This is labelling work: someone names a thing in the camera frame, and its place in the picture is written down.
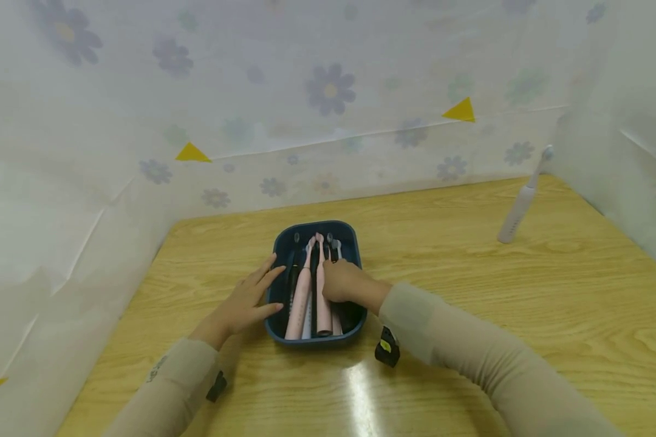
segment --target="white electric toothbrush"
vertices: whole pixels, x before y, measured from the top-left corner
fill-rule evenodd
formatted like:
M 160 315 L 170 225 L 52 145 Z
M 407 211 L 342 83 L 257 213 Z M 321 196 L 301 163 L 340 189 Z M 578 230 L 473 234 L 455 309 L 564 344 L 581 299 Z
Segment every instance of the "white electric toothbrush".
M 554 150 L 550 144 L 544 148 L 544 152 L 542 152 L 542 156 L 539 160 L 539 164 L 537 164 L 535 173 L 532 174 L 530 180 L 527 181 L 527 184 L 522 185 L 522 188 L 520 188 L 520 192 L 518 193 L 518 197 L 515 199 L 515 203 L 513 203 L 513 207 L 511 208 L 510 212 L 508 212 L 508 216 L 505 217 L 503 226 L 498 232 L 498 241 L 501 243 L 511 243 L 513 238 L 515 238 L 515 233 L 518 230 L 518 226 L 520 225 L 522 219 L 525 218 L 525 213 L 527 212 L 527 209 L 530 208 L 532 199 L 535 197 L 537 180 L 539 179 L 539 174 L 541 173 L 542 167 L 546 161 L 549 161 L 552 158 L 552 156 L 554 156 Z

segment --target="hand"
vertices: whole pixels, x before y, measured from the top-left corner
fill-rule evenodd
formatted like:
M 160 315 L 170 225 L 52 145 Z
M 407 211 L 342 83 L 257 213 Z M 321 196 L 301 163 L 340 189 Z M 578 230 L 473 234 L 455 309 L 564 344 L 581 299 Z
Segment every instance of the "hand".
M 284 266 L 272 267 L 277 254 L 272 254 L 244 280 L 236 284 L 231 294 L 211 314 L 204 317 L 190 334 L 191 340 L 202 340 L 220 350 L 228 337 L 239 334 L 256 322 L 263 321 L 282 309 L 281 303 L 269 303 L 257 307 L 265 290 L 285 270 Z
M 331 302 L 355 302 L 379 315 L 381 304 L 391 290 L 391 284 L 377 281 L 355 264 L 338 259 L 323 263 L 325 284 L 323 296 Z

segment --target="left hand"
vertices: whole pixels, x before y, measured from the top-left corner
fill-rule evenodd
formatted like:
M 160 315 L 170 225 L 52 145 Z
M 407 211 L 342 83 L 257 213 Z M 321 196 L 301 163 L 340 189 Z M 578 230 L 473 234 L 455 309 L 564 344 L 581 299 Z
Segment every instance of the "left hand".
M 190 334 L 191 340 L 207 342 L 216 350 L 228 337 L 239 334 L 256 322 L 262 322 L 282 309 L 281 303 L 269 303 L 257 307 L 265 290 L 285 270 L 284 266 L 272 267 L 277 254 L 272 254 L 258 270 L 236 284 L 231 294 L 212 313 L 204 317 Z

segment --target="wood grain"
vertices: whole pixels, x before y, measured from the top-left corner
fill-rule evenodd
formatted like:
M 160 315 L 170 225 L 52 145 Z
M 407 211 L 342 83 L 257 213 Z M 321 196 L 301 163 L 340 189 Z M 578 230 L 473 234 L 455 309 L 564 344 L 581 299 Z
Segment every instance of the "wood grain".
M 521 180 L 202 217 L 170 230 L 58 436 L 99 436 L 178 337 L 299 222 L 357 232 L 364 269 L 408 280 L 539 351 L 631 436 L 656 436 L 656 263 L 566 184 L 541 180 L 513 244 Z M 376 362 L 369 318 L 340 351 L 286 350 L 258 327 L 222 351 L 230 388 L 185 436 L 505 435 L 477 387 L 407 354 Z

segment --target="arm sleeve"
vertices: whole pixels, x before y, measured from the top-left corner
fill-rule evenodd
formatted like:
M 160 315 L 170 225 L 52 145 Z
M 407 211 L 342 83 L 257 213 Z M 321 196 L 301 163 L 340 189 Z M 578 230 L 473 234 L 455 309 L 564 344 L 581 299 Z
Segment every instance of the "arm sleeve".
M 396 284 L 384 300 L 379 318 L 402 348 L 417 359 L 452 368 L 480 386 L 513 436 L 621 435 L 516 336 L 438 296 Z
M 103 436 L 180 436 L 216 380 L 217 356 L 218 352 L 205 342 L 176 342 Z

